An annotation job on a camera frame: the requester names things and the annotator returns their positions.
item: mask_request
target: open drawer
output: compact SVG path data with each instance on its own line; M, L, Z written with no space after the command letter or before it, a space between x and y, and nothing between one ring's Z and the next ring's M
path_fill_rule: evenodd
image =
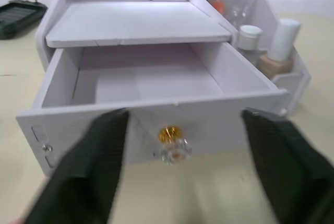
M228 43L57 49L32 109L17 121L44 173L100 114L129 108L125 159L158 159L177 125L193 154L246 145L240 111L277 113L287 97Z

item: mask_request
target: white cosmetic organizer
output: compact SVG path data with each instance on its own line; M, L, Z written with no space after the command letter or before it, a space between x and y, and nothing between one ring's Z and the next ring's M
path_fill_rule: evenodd
M267 46L277 20L266 0L250 19ZM131 112L126 163L158 159L167 125L183 130L193 155L246 145L240 112L289 110L309 78L295 53L293 74L271 82L231 46L236 36L205 0L54 0L36 36L45 79L17 116L43 172L119 108Z

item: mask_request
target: bottle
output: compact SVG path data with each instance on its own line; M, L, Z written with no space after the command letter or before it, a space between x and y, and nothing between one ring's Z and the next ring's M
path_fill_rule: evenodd
M297 20L280 20L269 50L267 54L260 56L257 66L267 78L291 72L293 60L290 55L300 28L301 23Z
M244 25L240 27L237 50L249 62L256 66L259 58L259 40L262 30L255 26Z

